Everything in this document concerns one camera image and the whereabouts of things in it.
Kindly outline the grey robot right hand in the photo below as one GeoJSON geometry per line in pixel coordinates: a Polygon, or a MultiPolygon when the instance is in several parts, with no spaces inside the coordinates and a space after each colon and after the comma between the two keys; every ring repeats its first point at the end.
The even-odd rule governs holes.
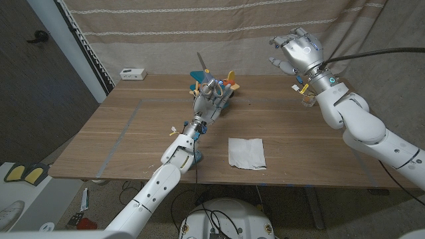
{"type": "Polygon", "coordinates": [[[270,57],[269,61],[282,72],[288,75],[308,76],[309,90],[319,95],[333,88],[344,98],[348,92],[346,85],[328,69],[321,70],[319,67],[325,62],[323,47],[313,34],[298,27],[290,31],[288,35],[274,36],[269,44],[282,50],[286,60],[278,60],[270,57]]]}

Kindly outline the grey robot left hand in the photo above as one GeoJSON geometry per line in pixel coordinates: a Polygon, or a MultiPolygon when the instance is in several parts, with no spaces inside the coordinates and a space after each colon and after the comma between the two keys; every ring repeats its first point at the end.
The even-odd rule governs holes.
{"type": "Polygon", "coordinates": [[[231,84],[223,87],[222,81],[215,79],[200,84],[193,103],[193,120],[183,130],[183,134],[189,137],[205,134],[207,126],[219,117],[233,91],[231,84]]]}

